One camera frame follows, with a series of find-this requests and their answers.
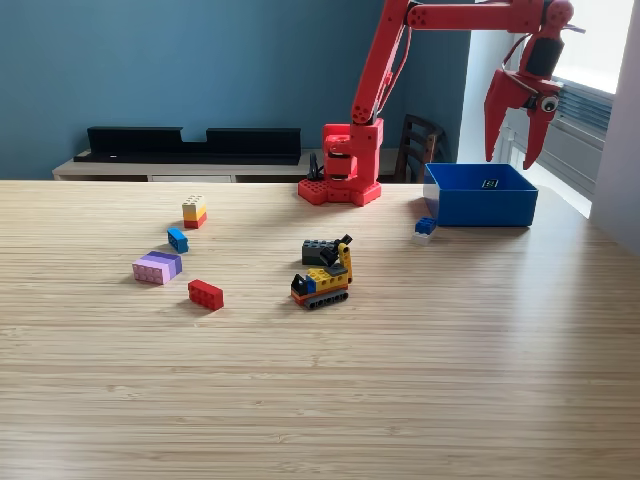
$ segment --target white wall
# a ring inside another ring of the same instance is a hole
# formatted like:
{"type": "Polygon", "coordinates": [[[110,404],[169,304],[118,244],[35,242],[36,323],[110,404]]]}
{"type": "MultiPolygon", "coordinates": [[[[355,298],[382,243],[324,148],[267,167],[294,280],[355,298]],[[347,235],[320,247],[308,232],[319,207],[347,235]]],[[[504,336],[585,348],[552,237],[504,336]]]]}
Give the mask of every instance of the white wall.
{"type": "Polygon", "coordinates": [[[458,163],[483,163],[484,100],[493,74],[509,52],[514,35],[500,31],[471,33],[467,83],[464,92],[458,163]]]}
{"type": "Polygon", "coordinates": [[[640,9],[629,26],[591,219],[640,255],[640,9]]]}

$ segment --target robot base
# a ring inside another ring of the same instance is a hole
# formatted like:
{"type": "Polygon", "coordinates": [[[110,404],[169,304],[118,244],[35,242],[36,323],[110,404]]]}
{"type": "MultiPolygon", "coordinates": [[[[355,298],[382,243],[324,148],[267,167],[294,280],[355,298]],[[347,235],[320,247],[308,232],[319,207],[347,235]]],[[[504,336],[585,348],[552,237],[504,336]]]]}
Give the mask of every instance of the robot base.
{"type": "Polygon", "coordinates": [[[298,183],[298,195],[312,205],[324,203],[353,203],[358,207],[364,207],[382,195],[382,185],[378,182],[371,185],[363,192],[344,190],[329,186],[327,181],[312,182],[302,180],[298,183]]]}

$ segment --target white lego brick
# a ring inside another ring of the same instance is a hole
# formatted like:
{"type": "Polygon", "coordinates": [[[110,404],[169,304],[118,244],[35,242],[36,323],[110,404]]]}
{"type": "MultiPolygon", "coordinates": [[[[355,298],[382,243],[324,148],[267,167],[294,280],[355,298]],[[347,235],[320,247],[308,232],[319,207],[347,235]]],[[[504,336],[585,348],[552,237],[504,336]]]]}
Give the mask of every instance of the white lego brick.
{"type": "Polygon", "coordinates": [[[420,245],[424,247],[428,245],[429,242],[431,242],[431,237],[433,237],[433,235],[424,235],[422,233],[414,233],[411,241],[416,245],[420,245]]]}
{"type": "Polygon", "coordinates": [[[204,197],[202,195],[191,195],[187,200],[182,204],[182,211],[184,213],[196,214],[202,208],[206,206],[204,197]]]}

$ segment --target red robotic arm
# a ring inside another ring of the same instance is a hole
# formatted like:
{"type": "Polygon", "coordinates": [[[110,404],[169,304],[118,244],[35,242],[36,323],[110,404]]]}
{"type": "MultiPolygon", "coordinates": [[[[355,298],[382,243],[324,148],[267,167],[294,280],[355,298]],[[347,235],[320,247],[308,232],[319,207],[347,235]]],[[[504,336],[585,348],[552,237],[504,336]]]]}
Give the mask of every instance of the red robotic arm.
{"type": "Polygon", "coordinates": [[[487,161],[493,156],[507,109],[528,109],[531,118],[525,164],[528,168],[542,150],[548,124],[558,105],[559,86],[550,80],[564,46],[560,31],[572,16],[569,0],[505,0],[471,5],[386,0],[353,104],[352,123],[325,126],[325,180],[301,182],[299,194],[314,204],[329,201],[360,206],[380,196],[377,177],[383,120],[378,114],[404,66],[412,30],[507,30],[532,35],[520,70],[498,70],[485,103],[487,161]],[[407,47],[393,73],[405,28],[408,28],[407,47]]]}

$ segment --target blue box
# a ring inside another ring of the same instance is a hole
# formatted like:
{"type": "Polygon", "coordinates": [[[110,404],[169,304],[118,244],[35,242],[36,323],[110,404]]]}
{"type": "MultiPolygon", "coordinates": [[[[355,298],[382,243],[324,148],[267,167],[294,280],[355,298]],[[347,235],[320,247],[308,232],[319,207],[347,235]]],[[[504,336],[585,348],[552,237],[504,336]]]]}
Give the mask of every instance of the blue box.
{"type": "Polygon", "coordinates": [[[528,227],[538,190],[511,165],[433,163],[424,198],[438,226],[528,227]]]}

